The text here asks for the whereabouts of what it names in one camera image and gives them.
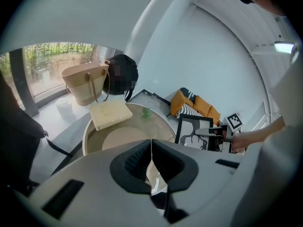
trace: person's arm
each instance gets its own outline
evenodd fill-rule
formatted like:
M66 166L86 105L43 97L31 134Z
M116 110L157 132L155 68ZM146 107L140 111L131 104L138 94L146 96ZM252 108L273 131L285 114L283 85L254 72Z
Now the person's arm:
M283 117L278 118L269 126L250 132L235 133L232 140L232 150L247 148L250 144L263 142L269 135L275 133L285 127Z

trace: striped cushion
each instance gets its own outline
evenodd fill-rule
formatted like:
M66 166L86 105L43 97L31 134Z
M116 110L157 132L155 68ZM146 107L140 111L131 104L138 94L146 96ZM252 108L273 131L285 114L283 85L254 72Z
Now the striped cushion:
M177 112L177 119L180 118L181 114L187 114L187 115L195 115L195 116L201 116L203 117L202 114L200 114L198 111L193 109L191 106L184 104L182 108Z

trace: glass window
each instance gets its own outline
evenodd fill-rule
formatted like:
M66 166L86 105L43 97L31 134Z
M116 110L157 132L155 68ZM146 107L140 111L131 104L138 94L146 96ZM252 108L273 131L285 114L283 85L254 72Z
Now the glass window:
M22 101L19 97L19 94L17 92L14 80L13 80L13 76L11 74L11 70L10 70L10 62L9 62L9 53L5 53L0 55L0 70L2 72L2 75L6 81L6 83L10 86L10 88L13 91L13 94L18 102L19 105L22 105Z
M64 85L64 69L98 61L98 46L83 43L45 43L23 48L27 82L34 97Z

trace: woven tote bag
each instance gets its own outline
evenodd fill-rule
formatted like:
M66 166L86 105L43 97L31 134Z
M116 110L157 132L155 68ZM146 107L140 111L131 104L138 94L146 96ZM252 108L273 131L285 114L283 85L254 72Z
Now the woven tote bag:
M104 61L104 64L99 62L86 63L69 67L62 72L66 87L76 98L77 104L85 106L93 101L98 102L97 98L101 96L105 78L109 75L109 65L106 63L109 62Z

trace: light fixture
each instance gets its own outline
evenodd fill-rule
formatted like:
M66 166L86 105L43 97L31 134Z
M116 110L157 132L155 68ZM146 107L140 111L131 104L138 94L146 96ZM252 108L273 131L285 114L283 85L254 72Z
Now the light fixture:
M294 43L281 42L281 41L275 42L275 48L276 48L276 51L278 51L278 52L291 54L293 47L294 47Z

